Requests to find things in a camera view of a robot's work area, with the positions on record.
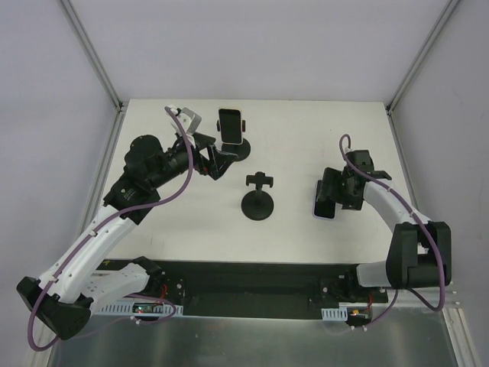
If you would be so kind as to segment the right aluminium frame post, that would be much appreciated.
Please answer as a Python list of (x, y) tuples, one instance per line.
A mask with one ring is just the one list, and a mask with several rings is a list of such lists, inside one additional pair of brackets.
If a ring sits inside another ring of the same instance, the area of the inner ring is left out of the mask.
[(442, 32), (445, 30), (461, 3), (461, 0), (449, 0), (442, 8), (442, 11), (437, 17), (434, 25), (431, 27), (420, 49), (417, 51), (416, 56), (408, 67), (407, 72), (400, 81), (400, 84), (396, 88), (392, 98), (386, 104), (386, 112), (388, 115), (392, 115), (394, 110), (399, 105), (401, 99), (404, 97), (410, 85), (415, 80), (417, 74), (422, 69), (422, 66), (426, 62), (430, 52), (436, 45), (436, 42), (441, 37)]

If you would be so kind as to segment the black phone lilac case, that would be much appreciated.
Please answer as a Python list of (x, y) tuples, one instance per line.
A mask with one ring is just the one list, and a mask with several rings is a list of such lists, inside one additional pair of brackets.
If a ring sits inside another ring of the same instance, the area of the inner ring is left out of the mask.
[(313, 215), (316, 218), (333, 220), (335, 218), (336, 202), (322, 192), (322, 181), (316, 181)]

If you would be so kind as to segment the aluminium frame post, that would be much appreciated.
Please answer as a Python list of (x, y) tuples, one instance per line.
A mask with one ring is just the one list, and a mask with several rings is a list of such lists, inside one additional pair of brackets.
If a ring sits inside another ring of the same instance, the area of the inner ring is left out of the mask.
[(431, 27), (420, 49), (417, 51), (416, 56), (408, 67), (407, 72), (400, 81), (400, 84), (396, 88), (392, 98), (386, 104), (386, 112), (388, 115), (392, 115), (394, 110), (399, 105), (401, 99), (404, 97), (410, 85), (415, 80), (417, 74), (422, 69), (422, 66), (426, 62), (430, 52), (436, 45), (436, 42), (441, 37), (442, 32), (445, 30), (461, 3), (461, 0), (449, 0), (442, 8), (442, 11), (437, 17), (434, 25)]
[(92, 43), (90, 37), (83, 25), (81, 18), (79, 17), (73, 3), (70, 0), (58, 1), (67, 22), (75, 34), (79, 45), (81, 46), (83, 53), (86, 55), (89, 64), (99, 80), (105, 94), (109, 98), (111, 104), (114, 106), (117, 112), (120, 112), (124, 107), (124, 102), (119, 97), (116, 89)]

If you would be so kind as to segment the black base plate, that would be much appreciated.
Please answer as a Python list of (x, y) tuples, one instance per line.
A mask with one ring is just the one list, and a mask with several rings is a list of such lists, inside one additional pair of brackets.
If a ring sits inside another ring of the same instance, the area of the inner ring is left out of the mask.
[(144, 295), (181, 306), (186, 316), (319, 320), (342, 303), (386, 304), (361, 287), (355, 265), (157, 261), (161, 273)]

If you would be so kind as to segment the left aluminium frame post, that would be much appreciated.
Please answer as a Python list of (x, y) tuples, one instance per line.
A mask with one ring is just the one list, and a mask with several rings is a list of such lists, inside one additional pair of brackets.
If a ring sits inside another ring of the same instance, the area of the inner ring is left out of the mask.
[(89, 64), (99, 80), (105, 94), (109, 98), (111, 104), (114, 106), (117, 112), (120, 112), (124, 107), (124, 102), (119, 97), (116, 89), (92, 43), (90, 37), (83, 25), (81, 18), (79, 17), (73, 3), (70, 0), (58, 1), (67, 22), (75, 34), (79, 45), (81, 46), (83, 53), (86, 55)]

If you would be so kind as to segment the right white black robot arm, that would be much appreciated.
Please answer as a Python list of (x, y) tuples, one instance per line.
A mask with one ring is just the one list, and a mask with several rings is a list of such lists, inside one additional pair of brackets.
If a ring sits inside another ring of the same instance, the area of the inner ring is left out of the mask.
[(368, 203), (392, 232), (383, 261), (357, 265), (344, 282), (345, 296), (362, 301), (372, 287), (396, 290), (448, 286), (452, 280), (452, 234), (446, 222), (419, 213), (395, 191), (391, 176), (377, 171), (367, 150), (346, 154), (342, 170), (327, 167), (316, 185), (313, 213), (334, 219), (337, 208), (361, 210)]

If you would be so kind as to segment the black phone stand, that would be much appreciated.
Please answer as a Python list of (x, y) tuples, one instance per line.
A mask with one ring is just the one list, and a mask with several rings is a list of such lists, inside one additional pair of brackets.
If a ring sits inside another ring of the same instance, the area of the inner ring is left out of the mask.
[(246, 193), (241, 200), (241, 211), (254, 221), (267, 219), (274, 211), (274, 201), (271, 195), (263, 191), (263, 186), (272, 187), (274, 179), (264, 172), (258, 171), (253, 175), (247, 175), (246, 186), (255, 185), (254, 190)]
[[(218, 130), (219, 120), (216, 123), (216, 127)], [(242, 133), (243, 142), (240, 145), (228, 145), (228, 144), (223, 143), (221, 140), (221, 143), (222, 143), (221, 150), (225, 151), (225, 152), (236, 154), (238, 156), (238, 161), (243, 161), (251, 153), (251, 145), (250, 145), (249, 141), (244, 137), (245, 128), (243, 127), (243, 123), (242, 123), (242, 131), (243, 131), (243, 133)]]

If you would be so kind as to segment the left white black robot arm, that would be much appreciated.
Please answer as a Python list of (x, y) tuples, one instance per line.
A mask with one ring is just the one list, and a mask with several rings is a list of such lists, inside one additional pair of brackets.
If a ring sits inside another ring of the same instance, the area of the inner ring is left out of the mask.
[(103, 199), (92, 223), (71, 248), (38, 278), (25, 277), (17, 292), (31, 311), (57, 338), (67, 340), (79, 333), (93, 313), (130, 294), (160, 295), (164, 286), (162, 269), (155, 261), (140, 256), (123, 269), (99, 281), (92, 273), (107, 254), (160, 201), (158, 188), (183, 173), (197, 171), (218, 180), (237, 161), (236, 154), (220, 151), (215, 139), (196, 134), (186, 146), (178, 137), (163, 150), (153, 135), (137, 137), (125, 155), (123, 174)]

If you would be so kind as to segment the black phone cream case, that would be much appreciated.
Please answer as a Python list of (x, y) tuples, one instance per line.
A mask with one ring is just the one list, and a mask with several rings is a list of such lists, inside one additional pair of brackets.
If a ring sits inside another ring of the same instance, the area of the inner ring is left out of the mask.
[(238, 109), (219, 109), (219, 132), (221, 140), (228, 145), (243, 142), (241, 111)]

